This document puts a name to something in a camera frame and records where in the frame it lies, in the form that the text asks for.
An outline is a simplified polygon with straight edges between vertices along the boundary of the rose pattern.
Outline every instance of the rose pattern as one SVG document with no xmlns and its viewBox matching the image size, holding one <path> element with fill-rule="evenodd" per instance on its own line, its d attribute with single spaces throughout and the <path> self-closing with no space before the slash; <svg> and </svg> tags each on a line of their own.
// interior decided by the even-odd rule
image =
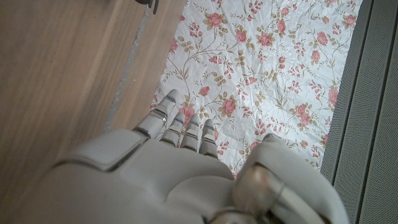
<svg viewBox="0 0 398 224">
<path fill-rule="evenodd" d="M 311 116 L 308 113 L 301 114 L 300 124 L 306 127 L 310 124 Z"/>
<path fill-rule="evenodd" d="M 253 150 L 258 144 L 259 142 L 257 141 L 254 141 L 252 144 L 250 144 L 250 151 Z"/>
<path fill-rule="evenodd" d="M 329 96 L 328 102 L 331 103 L 333 106 L 335 106 L 337 102 L 338 90 L 334 89 L 329 90 L 328 96 Z"/>
<path fill-rule="evenodd" d="M 360 5 L 189 0 L 150 107 L 178 89 L 185 124 L 213 119 L 234 173 L 269 132 L 319 170 Z"/>
<path fill-rule="evenodd" d="M 300 145 L 301 145 L 301 147 L 306 148 L 306 147 L 308 147 L 308 142 L 303 140 L 300 142 Z"/>
<path fill-rule="evenodd" d="M 261 34 L 259 43 L 261 43 L 263 46 L 270 46 L 272 45 L 272 39 L 269 34 Z"/>
<path fill-rule="evenodd" d="M 353 15 L 348 15 L 348 16 L 343 16 L 343 25 L 346 27 L 354 27 L 356 23 L 356 16 Z"/>
<path fill-rule="evenodd" d="M 305 105 L 302 104 L 297 107 L 296 112 L 299 116 L 303 115 L 305 113 Z"/>
<path fill-rule="evenodd" d="M 189 122 L 189 119 L 192 117 L 192 115 L 195 114 L 195 109 L 188 106 L 184 106 L 183 108 L 180 108 L 178 112 L 183 113 L 185 115 L 184 126 L 186 126 Z"/>
<path fill-rule="evenodd" d="M 322 21 L 324 24 L 328 24 L 329 23 L 329 18 L 327 16 L 322 17 Z"/>
<path fill-rule="evenodd" d="M 177 40 L 175 40 L 174 38 L 172 41 L 172 45 L 170 46 L 169 52 L 174 53 L 174 51 L 177 50 L 177 48 L 178 48 Z"/>
<path fill-rule="evenodd" d="M 236 108 L 236 103 L 233 98 L 224 101 L 222 109 L 225 114 L 231 115 L 231 113 L 235 110 L 235 108 Z"/>
<path fill-rule="evenodd" d="M 321 59 L 321 55 L 320 55 L 319 51 L 314 50 L 314 51 L 312 52 L 311 59 L 312 59 L 315 63 L 318 63 L 319 60 Z"/>
<path fill-rule="evenodd" d="M 211 24 L 215 28 L 218 28 L 221 25 L 221 23 L 223 22 L 218 13 L 210 14 L 207 21 L 209 22 L 209 24 Z"/>
<path fill-rule="evenodd" d="M 278 23 L 276 24 L 276 26 L 278 27 L 278 31 L 279 31 L 279 32 L 285 32 L 285 30 L 286 30 L 286 25 L 285 25 L 285 22 L 284 22 L 284 21 L 282 21 L 282 20 L 278 21 Z"/>
<path fill-rule="evenodd" d="M 286 16 L 288 13 L 289 13 L 289 9 L 286 8 L 286 7 L 284 7 L 284 8 L 282 9 L 282 12 L 281 12 L 282 16 Z"/>
<path fill-rule="evenodd" d="M 246 33 L 243 31 L 238 31 L 236 33 L 236 39 L 240 42 L 243 43 L 246 41 Z"/>
<path fill-rule="evenodd" d="M 326 34 L 324 32 L 319 32 L 317 40 L 319 41 L 319 44 L 326 45 L 328 43 L 328 38 L 326 37 Z"/>
<path fill-rule="evenodd" d="M 207 94 L 209 94 L 209 90 L 210 87 L 208 86 L 202 87 L 199 91 L 199 94 L 201 94 L 202 96 L 207 96 Z"/>
</svg>

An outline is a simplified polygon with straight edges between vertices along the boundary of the floral fabric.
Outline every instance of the floral fabric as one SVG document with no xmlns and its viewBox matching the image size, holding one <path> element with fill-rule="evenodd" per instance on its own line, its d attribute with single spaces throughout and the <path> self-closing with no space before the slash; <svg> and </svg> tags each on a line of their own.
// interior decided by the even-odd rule
<svg viewBox="0 0 398 224">
<path fill-rule="evenodd" d="M 190 0 L 151 107 L 178 89 L 234 173 L 267 133 L 319 170 L 360 4 Z"/>
</svg>

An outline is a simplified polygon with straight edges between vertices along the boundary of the wooden surface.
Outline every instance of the wooden surface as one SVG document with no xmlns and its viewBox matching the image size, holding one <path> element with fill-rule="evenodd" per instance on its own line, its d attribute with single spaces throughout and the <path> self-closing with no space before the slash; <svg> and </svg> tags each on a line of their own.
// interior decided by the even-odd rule
<svg viewBox="0 0 398 224">
<path fill-rule="evenodd" d="M 178 22 L 165 26 L 159 21 L 178 21 L 185 6 L 185 0 L 172 1 L 159 1 L 159 9 L 164 10 L 147 20 L 151 29 L 144 29 L 136 52 L 140 57 L 134 57 L 111 129 L 132 129 L 148 112 L 178 26 Z"/>
<path fill-rule="evenodd" d="M 160 1 L 148 16 L 134 54 L 143 60 L 130 69 L 140 73 L 128 76 L 140 87 L 126 83 L 121 98 L 129 114 L 148 112 L 182 12 L 174 4 Z M 0 2 L 0 222 L 58 155 L 104 131 L 145 8 L 132 0 Z M 152 37 L 156 44 L 144 47 Z"/>
</svg>

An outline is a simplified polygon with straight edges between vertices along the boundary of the pink rose print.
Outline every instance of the pink rose print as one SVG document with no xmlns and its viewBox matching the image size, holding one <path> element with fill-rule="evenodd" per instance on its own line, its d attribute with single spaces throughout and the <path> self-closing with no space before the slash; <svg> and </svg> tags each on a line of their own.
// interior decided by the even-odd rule
<svg viewBox="0 0 398 224">
<path fill-rule="evenodd" d="M 318 151 L 318 147 L 312 146 L 311 151 L 312 151 L 312 156 L 313 156 L 313 157 L 318 158 L 318 157 L 321 156 L 321 152 Z"/>
<path fill-rule="evenodd" d="M 286 7 L 284 7 L 284 8 L 282 9 L 282 12 L 281 12 L 282 16 L 286 16 L 288 13 L 289 13 L 289 9 L 286 8 Z"/>
<path fill-rule="evenodd" d="M 202 96 L 206 96 L 209 93 L 210 88 L 208 86 L 202 87 L 199 91 L 199 94 Z"/>
<path fill-rule="evenodd" d="M 279 31 L 279 32 L 285 32 L 285 30 L 286 30 L 286 25 L 285 25 L 285 22 L 284 22 L 284 21 L 282 21 L 282 20 L 278 21 L 278 23 L 276 24 L 276 26 L 278 27 L 278 31 Z"/>
<path fill-rule="evenodd" d="M 172 42 L 172 46 L 170 47 L 169 52 L 174 53 L 174 50 L 176 50 L 177 47 L 178 47 L 178 45 L 177 45 L 177 40 L 175 40 L 175 38 L 174 38 L 174 39 L 173 39 L 173 42 Z"/>
<path fill-rule="evenodd" d="M 337 25 L 337 23 L 334 23 L 334 24 L 333 24 L 333 34 L 336 34 L 336 35 L 341 34 L 340 26 Z"/>
<path fill-rule="evenodd" d="M 254 149 L 254 147 L 256 147 L 259 144 L 259 142 L 254 141 L 251 145 L 250 145 L 250 151 Z"/>
<path fill-rule="evenodd" d="M 328 102 L 330 104 L 332 104 L 333 106 L 335 106 L 336 105 L 336 101 L 337 101 L 337 96 L 338 96 L 338 90 L 330 89 L 329 90 L 329 100 L 328 100 Z"/>
<path fill-rule="evenodd" d="M 326 144 L 328 144 L 328 138 L 329 138 L 329 134 L 325 135 L 325 137 L 323 137 L 323 142 Z"/>
<path fill-rule="evenodd" d="M 303 140 L 300 142 L 300 145 L 301 145 L 301 147 L 303 147 L 305 149 L 308 146 L 308 142 Z"/>
<path fill-rule="evenodd" d="M 328 43 L 328 38 L 326 37 L 324 32 L 319 32 L 317 40 L 319 41 L 320 44 L 326 45 Z"/>
<path fill-rule="evenodd" d="M 224 108 L 224 112 L 225 114 L 231 114 L 234 110 L 235 110 L 235 101 L 233 99 L 228 99 L 226 101 L 224 101 L 223 103 L 223 108 Z"/>
<path fill-rule="evenodd" d="M 314 51 L 312 52 L 311 59 L 314 60 L 315 63 L 318 63 L 319 60 L 321 59 L 321 55 L 319 54 L 319 51 L 314 50 Z"/>
<path fill-rule="evenodd" d="M 296 113 L 297 113 L 297 115 L 302 116 L 305 113 L 305 105 L 302 104 L 302 105 L 298 106 L 296 109 Z"/>
<path fill-rule="evenodd" d="M 211 24 L 213 27 L 218 28 L 221 23 L 223 22 L 222 18 L 218 13 L 212 13 L 209 15 L 209 18 L 207 19 L 208 23 Z"/>
<path fill-rule="evenodd" d="M 217 141 L 218 139 L 218 131 L 217 129 L 214 129 L 214 139 Z"/>
<path fill-rule="evenodd" d="M 344 19 L 343 24 L 346 27 L 346 29 L 348 27 L 355 26 L 356 16 L 353 16 L 353 15 L 343 16 L 343 19 Z"/>
<path fill-rule="evenodd" d="M 304 113 L 301 115 L 300 124 L 303 127 L 306 127 L 307 125 L 310 124 L 310 120 L 311 120 L 311 116 L 308 113 Z"/>
<path fill-rule="evenodd" d="M 223 62 L 221 61 L 221 58 L 217 58 L 217 56 L 211 57 L 211 58 L 209 59 L 209 62 L 213 62 L 213 63 L 223 63 Z"/>
<path fill-rule="evenodd" d="M 195 114 L 195 109 L 188 106 L 184 106 L 183 108 L 180 108 L 178 112 L 183 113 L 185 115 L 184 125 L 186 126 L 189 122 L 189 119 L 192 117 L 192 115 Z"/>
<path fill-rule="evenodd" d="M 243 43 L 246 41 L 246 34 L 243 31 L 239 31 L 236 33 L 236 39 L 240 42 Z"/>
<path fill-rule="evenodd" d="M 329 23 L 329 18 L 327 16 L 322 17 L 322 21 L 324 24 L 328 24 Z"/>
<path fill-rule="evenodd" d="M 271 38 L 269 38 L 268 34 L 261 34 L 259 42 L 263 46 L 270 46 L 272 44 Z"/>
<path fill-rule="evenodd" d="M 280 57 L 280 58 L 279 58 L 279 63 L 284 63 L 284 62 L 285 62 L 285 60 L 286 60 L 286 58 L 285 58 L 285 57 Z"/>
</svg>

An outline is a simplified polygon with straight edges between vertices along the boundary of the robot finger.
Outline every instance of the robot finger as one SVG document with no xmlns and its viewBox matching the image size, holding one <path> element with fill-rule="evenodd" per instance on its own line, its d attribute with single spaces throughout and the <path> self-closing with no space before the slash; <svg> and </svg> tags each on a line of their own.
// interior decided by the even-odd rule
<svg viewBox="0 0 398 224">
<path fill-rule="evenodd" d="M 178 140 L 180 139 L 181 130 L 184 127 L 184 121 L 185 115 L 183 113 L 178 113 L 160 140 L 171 144 L 173 147 L 176 147 Z"/>
<path fill-rule="evenodd" d="M 201 135 L 199 153 L 218 159 L 217 145 L 214 137 L 214 125 L 211 119 L 207 119 L 205 121 L 205 126 L 203 127 L 203 133 Z"/>
<path fill-rule="evenodd" d="M 187 129 L 185 131 L 185 135 L 181 141 L 181 148 L 191 149 L 195 152 L 198 150 L 198 132 L 199 132 L 199 117 L 198 115 L 192 115 L 189 123 L 187 125 Z"/>
<path fill-rule="evenodd" d="M 177 90 L 170 91 L 163 100 L 149 112 L 149 114 L 133 129 L 145 134 L 148 138 L 156 138 L 159 135 L 167 116 L 175 106 Z"/>
</svg>

